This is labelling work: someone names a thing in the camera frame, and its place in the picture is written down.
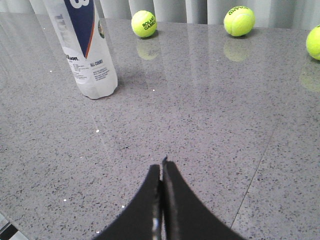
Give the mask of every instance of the black plastic part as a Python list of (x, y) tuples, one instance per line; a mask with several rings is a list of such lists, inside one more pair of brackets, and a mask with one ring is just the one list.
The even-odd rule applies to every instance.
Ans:
[(94, 240), (161, 240), (161, 188), (160, 166), (151, 165), (127, 208)]
[(245, 240), (201, 203), (174, 162), (165, 158), (162, 165), (167, 240)]
[(7, 223), (3, 228), (0, 229), (0, 239), (9, 240), (18, 232), (15, 226), (10, 223)]

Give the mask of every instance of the speckled quartz surface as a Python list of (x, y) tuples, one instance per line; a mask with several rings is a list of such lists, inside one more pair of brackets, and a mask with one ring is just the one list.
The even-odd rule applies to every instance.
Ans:
[(44, 15), (0, 13), (0, 213), (30, 240), (90, 240), (174, 161), (255, 240), (320, 239), (320, 62), (308, 31), (102, 20), (114, 94), (81, 94)]

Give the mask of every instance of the bottle label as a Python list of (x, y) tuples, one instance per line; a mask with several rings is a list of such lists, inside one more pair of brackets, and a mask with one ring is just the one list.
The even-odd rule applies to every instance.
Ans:
[(64, 0), (83, 56), (88, 57), (95, 26), (94, 0)]
[(68, 47), (62, 47), (68, 60), (74, 79), (78, 84), (85, 84), (90, 80), (92, 70), (82, 53)]

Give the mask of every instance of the blue label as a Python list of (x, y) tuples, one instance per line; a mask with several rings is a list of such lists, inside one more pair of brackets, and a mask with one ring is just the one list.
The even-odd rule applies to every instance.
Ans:
[(94, 0), (64, 0), (83, 56), (88, 57), (95, 26)]

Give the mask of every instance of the wilson logo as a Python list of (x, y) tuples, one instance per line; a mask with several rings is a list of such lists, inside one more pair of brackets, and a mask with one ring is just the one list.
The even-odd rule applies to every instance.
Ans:
[(66, 54), (65, 56), (69, 60), (79, 61), (79, 59), (76, 56), (69, 56), (68, 54)]

